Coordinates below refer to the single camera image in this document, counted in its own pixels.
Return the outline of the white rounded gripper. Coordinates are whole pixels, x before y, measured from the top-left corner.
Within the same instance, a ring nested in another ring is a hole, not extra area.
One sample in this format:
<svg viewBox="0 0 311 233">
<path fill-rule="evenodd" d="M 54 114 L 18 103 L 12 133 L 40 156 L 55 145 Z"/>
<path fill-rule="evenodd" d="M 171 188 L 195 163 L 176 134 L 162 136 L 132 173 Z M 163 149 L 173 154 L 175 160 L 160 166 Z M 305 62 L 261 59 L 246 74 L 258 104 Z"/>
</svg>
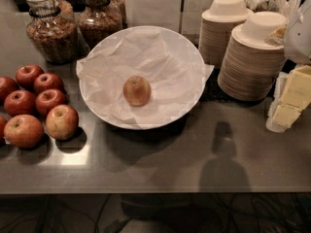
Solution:
<svg viewBox="0 0 311 233">
<path fill-rule="evenodd" d="M 285 26 L 271 32 L 265 42 L 283 46 L 286 57 L 297 65 L 277 78 L 266 128 L 283 133 L 290 129 L 311 104 L 311 0 L 305 0 Z"/>
</svg>

